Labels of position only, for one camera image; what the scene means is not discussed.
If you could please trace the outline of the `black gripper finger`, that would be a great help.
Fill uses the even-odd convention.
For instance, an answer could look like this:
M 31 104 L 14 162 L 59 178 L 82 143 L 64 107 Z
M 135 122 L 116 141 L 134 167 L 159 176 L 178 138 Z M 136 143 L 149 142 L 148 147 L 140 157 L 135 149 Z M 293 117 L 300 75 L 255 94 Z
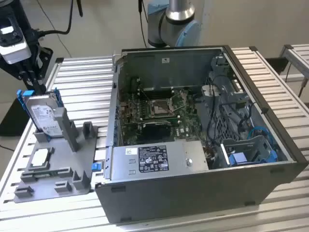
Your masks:
M 31 77 L 29 76 L 27 71 L 20 71 L 19 74 L 26 86 L 33 86 Z
M 36 95 L 43 95 L 46 93 L 44 83 L 37 78 L 34 71 L 29 71 L 29 81 L 31 82 Z

